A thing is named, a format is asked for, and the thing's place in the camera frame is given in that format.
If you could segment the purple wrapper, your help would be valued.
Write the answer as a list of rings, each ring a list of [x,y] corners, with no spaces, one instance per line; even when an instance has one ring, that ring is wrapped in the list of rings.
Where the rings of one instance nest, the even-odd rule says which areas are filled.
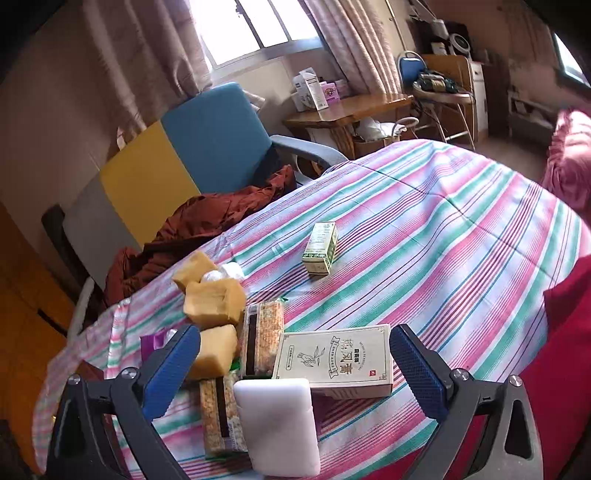
[[[158,349],[161,349],[175,335],[175,328],[160,330],[156,333],[140,337],[141,363],[144,364],[149,356]]]

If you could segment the yellow sponge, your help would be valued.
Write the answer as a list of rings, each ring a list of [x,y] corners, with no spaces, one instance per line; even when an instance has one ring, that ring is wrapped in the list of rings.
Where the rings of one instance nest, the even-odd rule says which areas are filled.
[[[238,334],[231,324],[202,330],[200,349],[193,361],[187,379],[190,381],[207,380],[228,374],[236,351]]]
[[[231,324],[238,326],[246,295],[235,279],[190,282],[185,289],[184,315],[201,330]]]
[[[181,292],[185,292],[189,283],[199,283],[206,273],[216,270],[217,266],[211,258],[204,252],[197,250],[183,261],[173,274],[172,281]]]

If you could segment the cereal bar pack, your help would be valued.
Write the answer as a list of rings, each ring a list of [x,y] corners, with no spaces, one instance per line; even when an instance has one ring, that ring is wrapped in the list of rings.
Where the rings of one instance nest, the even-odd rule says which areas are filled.
[[[240,377],[270,378],[273,376],[283,329],[282,300],[276,299],[246,306],[240,348]]]
[[[223,377],[202,380],[199,383],[200,413],[207,458],[247,452],[238,404],[233,394],[236,382],[238,372],[230,371]]]

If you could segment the large beige medicine box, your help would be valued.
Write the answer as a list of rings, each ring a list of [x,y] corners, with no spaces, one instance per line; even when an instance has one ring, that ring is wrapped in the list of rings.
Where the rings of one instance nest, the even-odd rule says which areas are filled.
[[[335,399],[384,398],[393,391],[391,327],[284,333],[274,379],[304,378],[315,394]]]

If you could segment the white foam block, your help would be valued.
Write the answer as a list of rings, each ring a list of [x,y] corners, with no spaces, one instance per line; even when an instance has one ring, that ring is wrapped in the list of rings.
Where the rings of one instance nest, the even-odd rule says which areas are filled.
[[[254,471],[280,478],[320,474],[308,380],[240,380],[233,386],[233,394]]]

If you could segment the white plastic bag ball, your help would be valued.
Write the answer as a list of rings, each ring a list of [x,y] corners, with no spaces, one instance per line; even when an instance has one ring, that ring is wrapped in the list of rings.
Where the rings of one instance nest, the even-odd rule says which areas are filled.
[[[204,273],[201,277],[200,282],[212,282],[223,279],[235,279],[242,281],[245,279],[242,267],[236,262],[228,262],[219,265],[216,269]]]

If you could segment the small green medicine box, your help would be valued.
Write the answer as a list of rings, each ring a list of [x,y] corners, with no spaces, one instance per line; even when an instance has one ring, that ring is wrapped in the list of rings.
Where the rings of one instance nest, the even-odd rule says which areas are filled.
[[[308,274],[325,276],[331,273],[337,242],[338,229],[335,222],[315,223],[301,255],[301,262]]]

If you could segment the dark red jacket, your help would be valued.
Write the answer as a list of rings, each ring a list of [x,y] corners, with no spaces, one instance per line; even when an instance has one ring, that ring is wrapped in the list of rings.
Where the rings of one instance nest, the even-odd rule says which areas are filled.
[[[198,247],[294,189],[294,168],[284,165],[261,187],[189,198],[141,251],[131,247],[118,251],[105,278],[105,305],[110,307],[131,296]]]

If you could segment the red clothing of person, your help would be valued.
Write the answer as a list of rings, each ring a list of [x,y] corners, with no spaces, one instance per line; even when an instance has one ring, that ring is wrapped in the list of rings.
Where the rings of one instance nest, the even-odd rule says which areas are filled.
[[[503,382],[451,370],[449,413],[426,446],[375,479],[590,476],[590,259],[545,291],[547,343]]]

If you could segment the striped pink green bedspread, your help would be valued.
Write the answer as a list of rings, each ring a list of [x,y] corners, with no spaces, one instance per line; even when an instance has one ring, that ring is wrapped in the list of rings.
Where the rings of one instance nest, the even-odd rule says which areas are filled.
[[[332,272],[310,277],[301,255],[317,222],[335,222]],[[504,380],[547,341],[543,292],[590,254],[590,229],[564,202],[510,168],[459,147],[409,140],[342,163],[199,250],[235,261],[249,300],[284,301],[286,331],[407,323],[452,367]],[[106,378],[139,366],[140,336],[183,323],[172,281],[184,261],[100,315],[47,366],[32,426],[44,472],[59,399],[81,361]],[[247,455],[207,460],[198,389],[178,392],[157,432],[190,479],[262,479]],[[335,401],[322,421],[318,479],[402,467],[436,424],[398,368],[385,399]]]

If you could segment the orange wooden wardrobe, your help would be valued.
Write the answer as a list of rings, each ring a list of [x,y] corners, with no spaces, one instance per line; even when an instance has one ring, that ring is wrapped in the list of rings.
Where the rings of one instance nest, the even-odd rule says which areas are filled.
[[[47,364],[65,347],[61,330],[72,313],[72,301],[2,208],[1,418],[35,473],[33,411]]]

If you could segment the pink pillow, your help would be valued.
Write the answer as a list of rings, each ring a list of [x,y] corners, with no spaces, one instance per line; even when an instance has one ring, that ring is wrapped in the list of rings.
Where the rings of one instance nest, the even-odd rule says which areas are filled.
[[[570,107],[559,112],[542,186],[590,225],[590,115]]]

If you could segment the wooden desk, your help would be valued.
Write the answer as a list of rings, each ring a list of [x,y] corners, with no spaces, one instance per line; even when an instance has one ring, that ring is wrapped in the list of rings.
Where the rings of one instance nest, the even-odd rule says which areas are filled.
[[[308,129],[325,129],[335,145],[349,160],[356,159],[356,147],[348,126],[377,114],[392,113],[410,106],[410,94],[365,94],[342,99],[321,111],[307,111],[291,115],[283,125],[297,138],[303,138]]]

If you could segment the white product box on desk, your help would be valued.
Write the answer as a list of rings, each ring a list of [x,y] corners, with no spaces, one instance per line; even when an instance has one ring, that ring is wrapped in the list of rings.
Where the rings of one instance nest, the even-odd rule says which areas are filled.
[[[314,69],[307,68],[298,72],[293,78],[293,84],[297,98],[307,110],[322,111],[329,107]]]

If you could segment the pink window curtain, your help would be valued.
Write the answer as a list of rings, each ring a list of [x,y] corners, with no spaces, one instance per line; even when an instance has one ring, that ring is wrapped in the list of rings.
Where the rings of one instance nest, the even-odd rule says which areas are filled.
[[[81,12],[124,141],[211,89],[186,1],[84,1]]]

